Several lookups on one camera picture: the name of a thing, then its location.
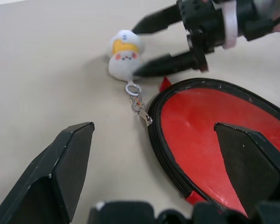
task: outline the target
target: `tabletop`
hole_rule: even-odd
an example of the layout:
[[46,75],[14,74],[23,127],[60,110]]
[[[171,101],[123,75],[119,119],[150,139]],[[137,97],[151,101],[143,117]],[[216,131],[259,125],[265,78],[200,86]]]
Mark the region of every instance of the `tabletop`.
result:
[[[103,200],[142,200],[155,212],[192,211],[161,169],[125,83],[110,77],[109,40],[174,0],[28,0],[0,5],[0,203],[27,165],[66,127],[93,121],[96,130],[74,224],[86,223]],[[182,24],[144,36],[145,60],[187,49]],[[280,34],[207,56],[209,77],[242,86],[280,107]],[[140,80],[144,101],[161,78]]]

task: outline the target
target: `zipper pull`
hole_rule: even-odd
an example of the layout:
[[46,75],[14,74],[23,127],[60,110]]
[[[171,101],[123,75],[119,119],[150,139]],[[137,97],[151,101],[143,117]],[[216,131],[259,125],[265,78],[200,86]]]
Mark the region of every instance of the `zipper pull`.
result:
[[145,110],[140,110],[138,114],[145,120],[147,127],[153,123],[153,119],[145,112]]

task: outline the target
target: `rubber toy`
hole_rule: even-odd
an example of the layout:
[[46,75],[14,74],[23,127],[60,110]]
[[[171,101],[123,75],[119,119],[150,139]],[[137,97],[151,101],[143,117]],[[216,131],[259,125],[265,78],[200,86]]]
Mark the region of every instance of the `rubber toy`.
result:
[[109,73],[128,83],[133,81],[133,72],[142,64],[141,55],[144,43],[130,30],[119,31],[111,40],[109,47]]

